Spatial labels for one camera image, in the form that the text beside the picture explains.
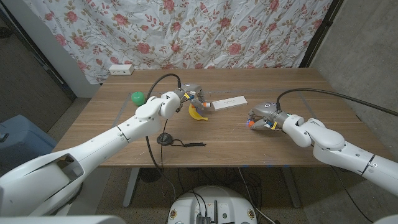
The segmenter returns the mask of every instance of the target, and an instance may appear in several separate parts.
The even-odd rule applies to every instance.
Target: white card
[[[246,101],[244,96],[238,96],[238,97],[229,98],[229,99],[225,99],[225,100],[214,101],[211,103],[213,104],[214,109],[216,111],[218,111],[218,110],[223,110],[223,109],[227,109],[227,108],[231,108],[231,107],[235,107],[235,106],[246,105],[248,102]]]

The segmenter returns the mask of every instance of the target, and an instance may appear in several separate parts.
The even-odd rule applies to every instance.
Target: green ball
[[[145,96],[142,92],[135,92],[131,95],[131,100],[137,106],[141,106],[145,103]]]

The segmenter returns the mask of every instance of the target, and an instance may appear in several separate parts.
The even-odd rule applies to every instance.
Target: wooden table
[[[208,101],[243,95],[247,105],[216,111],[208,121],[196,121],[188,113],[188,103],[167,122],[165,132],[184,143],[204,142],[206,147],[163,148],[164,167],[270,167],[282,166],[293,205],[300,206],[299,195],[287,166],[324,166],[312,154],[312,148],[298,147],[280,131],[253,131],[246,127],[247,113],[264,101],[275,102],[280,93],[291,88],[332,87],[312,68],[216,69],[216,70],[145,70],[129,76],[110,76],[87,104],[54,151],[79,145],[122,123],[134,115],[137,106],[131,94],[145,95],[161,75],[175,73],[182,83],[201,85]],[[176,89],[175,77],[163,79],[154,95]],[[326,127],[338,131],[345,139],[369,152],[392,159],[380,141],[340,98],[321,93],[294,92],[285,95],[281,108],[292,114],[317,118]],[[150,136],[152,152],[160,162],[160,145]],[[127,145],[102,166],[137,167],[132,172],[123,205],[128,206],[139,167],[154,167],[145,139]]]

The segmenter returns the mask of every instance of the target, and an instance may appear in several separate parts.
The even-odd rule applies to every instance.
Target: white box
[[[134,67],[132,65],[112,65],[109,71],[111,75],[131,75]]]
[[[248,102],[246,101],[244,96],[238,96],[238,97],[229,98],[229,99],[225,99],[225,100],[214,101],[211,103],[213,104],[214,109],[216,111],[218,111],[218,110],[223,110],[226,108],[232,108],[235,106],[246,105]]]

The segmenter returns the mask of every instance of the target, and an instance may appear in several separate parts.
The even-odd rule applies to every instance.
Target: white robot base
[[[253,206],[237,192],[216,185],[197,187],[193,191],[199,203],[192,191],[181,195],[170,208],[168,224],[257,223]]]

